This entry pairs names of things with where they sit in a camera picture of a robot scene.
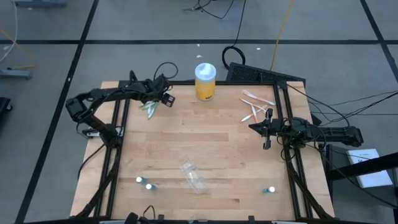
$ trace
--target label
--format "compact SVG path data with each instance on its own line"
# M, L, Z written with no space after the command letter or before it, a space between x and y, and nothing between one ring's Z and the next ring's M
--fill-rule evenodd
M210 83L203 83L199 80L195 80L195 88L199 100L209 100L214 95L216 80Z

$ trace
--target black floor stripe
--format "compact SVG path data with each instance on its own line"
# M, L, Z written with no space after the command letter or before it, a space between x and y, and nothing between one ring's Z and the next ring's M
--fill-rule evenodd
M235 40L229 39L178 39L178 40L86 40L85 44L114 44L114 45L140 45L140 44L233 44ZM398 40L389 40L391 44L398 44ZM79 40L18 40L18 44L79 44ZM238 40L238 44L275 44L276 40L248 39ZM279 44L305 44L305 45L372 45L380 44L379 40L280 40ZM12 44L10 40L0 40L0 44Z
M386 42L384 40L384 38L383 38L383 36L382 36L382 34L380 32L380 29L377 26L376 21L374 20L373 15L371 13L371 10L370 10L368 4L366 3L366 1L365 0L361 0L361 4L362 4L363 9L365 10L366 16L369 19L369 22L370 22L370 24L371 24L371 26L373 28L373 31L374 31L377 39L380 41L381 49L383 49L383 52L384 52L384 55L386 56L388 64L390 65L391 70L392 70L392 72L393 72L393 74L396 77L396 80L398 82L398 68L397 68L397 64L396 64L393 56L390 53L390 50L388 49L388 46L387 46L388 42Z
M24 222L27 211L29 209L30 202L32 201L32 197L34 195L37 183L39 181L40 173L43 169L44 162L47 157L47 153L49 152L52 138L54 136L55 129L56 129L58 121L60 119L62 108L63 108L65 100L67 98L69 87L72 82L73 75L75 74L76 66L79 62L81 51L83 49L84 42L87 38L87 34L90 29L90 25L91 25L91 22L93 20L93 17L94 17L95 11L96 11L98 1L99 0L93 1L93 5L91 6L90 13L88 14L85 28L83 29L83 33L81 34L81 38L80 38L78 47L76 49L75 56L72 60L72 64L70 65L68 75L65 79L65 83L63 84L61 95L58 100L57 107L55 108L54 115L51 119L49 130L47 131L47 135L45 136L44 143L43 143L42 149L39 154L39 158L37 159L36 166L33 171L32 177L30 178L30 182L27 187L24 199L22 201L21 207L19 208L18 215L17 215L16 221L15 221L16 224L20 224L20 223Z

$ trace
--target yellow cable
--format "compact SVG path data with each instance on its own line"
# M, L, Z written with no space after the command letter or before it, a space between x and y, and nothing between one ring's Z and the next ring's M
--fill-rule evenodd
M276 44L275 44L275 48L274 48L274 55L272 56L272 63L271 63L271 67L270 67L270 69L269 69L270 71L272 71L272 68L273 68L273 66L274 66L275 57L276 57L276 52L277 52L277 49L278 49L279 39L280 39L280 37L282 36L282 32L284 31L285 24L286 24L286 20L287 20L287 18L288 18L288 16L289 16L290 10L292 10L292 6L293 6L293 0L290 0L289 8L288 8L288 10L287 10L287 12L286 12L286 16L285 16L285 19L284 19L284 21L283 21L283 23L282 23L282 27L280 27L280 31L279 31L278 38L276 39Z
M5 30L1 29L0 30L9 40L11 40L13 43L15 43L15 46L17 46L19 49L21 49L29 58L31 61L33 61L34 65L24 65L24 66L18 66L14 67L12 69L30 69L30 68L36 68L37 63L35 57L31 55L23 46L19 45Z

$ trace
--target wooden tabletop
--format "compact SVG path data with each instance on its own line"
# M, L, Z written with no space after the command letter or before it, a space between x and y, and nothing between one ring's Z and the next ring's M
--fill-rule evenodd
M301 82L291 82L305 91ZM103 82L102 88L116 87L118 82ZM272 138L272 147L263 150L264 138L248 128L250 119L239 121L251 114L251 108L239 100L260 104L244 96L242 89L254 95L275 101L271 86L217 86L210 101L200 101L194 86L174 86L176 97L172 108L160 105L152 119L141 111L139 101L131 101L124 135L123 151L112 218L125 219L130 212L142 215L153 205L156 214L168 220L294 220L292 199L285 162L280 158L282 146ZM289 88L294 116L311 121L305 96ZM285 102L280 91L284 116ZM110 123L114 102L104 103L96 116ZM273 118L277 118L276 108ZM123 102L119 113L121 120ZM88 141L85 158L102 142ZM104 160L101 151L83 168L77 185L71 215L86 205L98 188ZM325 173L319 153L311 147L301 149L308 189L330 215L334 215ZM205 179L206 190L196 194L189 186L180 163L190 158L198 167L197 174ZM155 184L155 191L146 190L136 183L144 176ZM275 187L273 194L262 189ZM301 215L305 216L299 188ZM104 194L101 213L104 214L108 193Z

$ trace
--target floor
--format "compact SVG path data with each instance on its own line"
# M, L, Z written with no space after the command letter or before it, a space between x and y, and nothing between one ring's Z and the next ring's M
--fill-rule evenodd
M94 2L98 1L69 0L61 9L18 8L18 39L34 55L37 68L31 80L0 80L0 96L10 97L14 106L0 130L0 223L15 222L42 146L49 143L46 136L52 141L25 221L67 218L70 214L86 140L75 133L75 123L65 109L56 109L58 103L63 105L59 99L69 84L67 97L99 87L102 81L126 80L131 69L138 79L149 78L164 61L178 65L176 80L192 79L194 68L202 62L215 65L217 80L226 78L221 52L236 37L242 0L235 1L223 20L200 11L183 11L196 0L101 0L93 8L85 36L83 30ZM218 0L208 10L222 15L229 4L229 0ZM269 69L272 40L288 5L289 0L247 2L239 36L245 44L237 45L245 53L247 65ZM282 40L291 41L279 45L274 70L306 78L307 93L325 103L398 89L397 67L386 57L391 53L398 58L397 7L395 0L296 1L282 36ZM376 35L377 27L372 26L369 15L381 35ZM12 4L1 1L0 29L14 35L13 18ZM6 46L9 42L0 35L0 55ZM240 62L232 52L226 58ZM31 63L24 51L14 49L0 67ZM173 71L164 68L162 72ZM374 100L336 109L349 112ZM397 111L398 99L391 98L365 112ZM395 116L354 116L350 122L362 130L365 143L361 148L377 148L381 156L397 152ZM48 134L49 127L55 125L54 134ZM393 222L390 208L364 200L362 192L346 183L342 180L335 185L337 217Z

